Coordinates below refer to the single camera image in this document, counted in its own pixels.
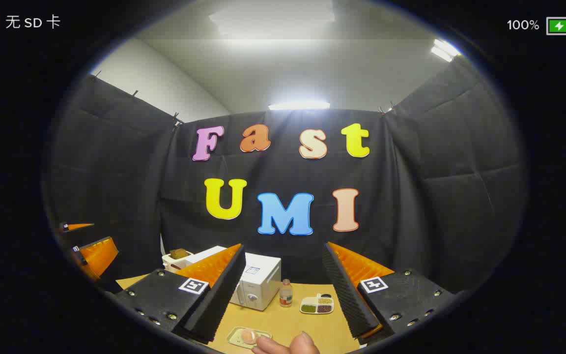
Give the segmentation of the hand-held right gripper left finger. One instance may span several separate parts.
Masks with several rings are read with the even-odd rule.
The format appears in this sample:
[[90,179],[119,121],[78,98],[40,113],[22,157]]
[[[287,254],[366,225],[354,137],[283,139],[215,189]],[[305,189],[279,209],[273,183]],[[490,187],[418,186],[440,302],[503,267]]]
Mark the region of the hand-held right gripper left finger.
[[214,340],[245,265],[244,246],[236,244],[175,273],[155,269],[113,300],[140,323],[207,344]]

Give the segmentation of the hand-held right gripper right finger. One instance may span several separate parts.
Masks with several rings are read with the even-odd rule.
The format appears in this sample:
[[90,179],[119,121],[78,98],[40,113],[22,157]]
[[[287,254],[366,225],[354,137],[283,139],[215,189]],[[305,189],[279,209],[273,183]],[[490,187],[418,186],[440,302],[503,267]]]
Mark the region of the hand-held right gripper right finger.
[[413,331],[455,300],[453,292],[411,268],[392,270],[332,242],[324,245],[322,262],[361,344]]

